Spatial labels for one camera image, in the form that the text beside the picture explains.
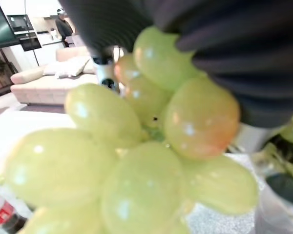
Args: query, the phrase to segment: red bottle label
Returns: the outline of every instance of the red bottle label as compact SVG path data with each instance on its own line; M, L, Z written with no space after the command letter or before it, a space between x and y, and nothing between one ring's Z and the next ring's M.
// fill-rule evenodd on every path
M14 207L7 201L0 210L0 225L8 221L14 213Z

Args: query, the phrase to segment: built-in oven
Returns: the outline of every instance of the built-in oven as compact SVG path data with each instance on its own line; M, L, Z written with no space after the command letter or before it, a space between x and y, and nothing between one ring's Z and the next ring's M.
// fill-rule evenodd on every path
M41 48L40 42L35 32L17 34L24 51L36 50Z
M34 30L28 15L9 15L7 18L15 33Z

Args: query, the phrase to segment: kitchen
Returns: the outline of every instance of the kitchen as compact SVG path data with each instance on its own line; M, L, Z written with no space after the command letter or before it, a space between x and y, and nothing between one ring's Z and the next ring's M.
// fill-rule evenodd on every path
M0 6L21 43L3 48L5 55L17 70L24 71L55 62L56 50L64 48L55 25L57 9L61 8L59 2L0 0ZM75 31L72 22L69 19L67 21Z

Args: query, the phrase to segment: floor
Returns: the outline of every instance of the floor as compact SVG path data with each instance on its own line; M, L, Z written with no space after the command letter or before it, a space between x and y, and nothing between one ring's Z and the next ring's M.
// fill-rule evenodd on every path
M7 109L20 111L36 111L49 113L65 113L63 106L52 105L29 105L19 103L12 93L8 93L0 97L0 114Z

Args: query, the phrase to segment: person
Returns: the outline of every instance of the person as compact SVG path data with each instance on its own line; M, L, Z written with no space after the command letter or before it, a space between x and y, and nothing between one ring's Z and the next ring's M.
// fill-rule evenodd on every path
M73 29L69 23L65 20L67 14L63 9L58 9L58 18L55 20L55 24L58 28L58 31L62 37L62 42L65 47L69 47L66 37L69 37L73 34Z

